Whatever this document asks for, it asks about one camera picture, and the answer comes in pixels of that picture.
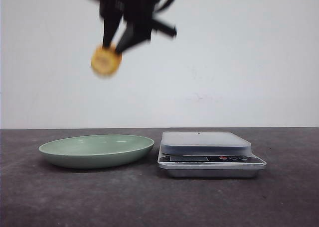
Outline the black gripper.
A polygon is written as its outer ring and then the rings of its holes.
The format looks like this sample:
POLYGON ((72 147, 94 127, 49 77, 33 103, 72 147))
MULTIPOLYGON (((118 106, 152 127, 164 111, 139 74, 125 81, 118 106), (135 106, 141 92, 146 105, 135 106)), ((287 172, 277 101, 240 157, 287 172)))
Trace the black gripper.
POLYGON ((110 47, 118 30, 121 19, 127 22, 126 29, 116 46, 116 53, 123 53, 129 48, 150 40, 153 30, 170 37, 177 35, 175 27, 169 26, 154 18, 154 15, 167 9, 174 0, 166 0, 156 7, 161 0, 97 0, 100 17, 104 20, 102 46, 110 47))

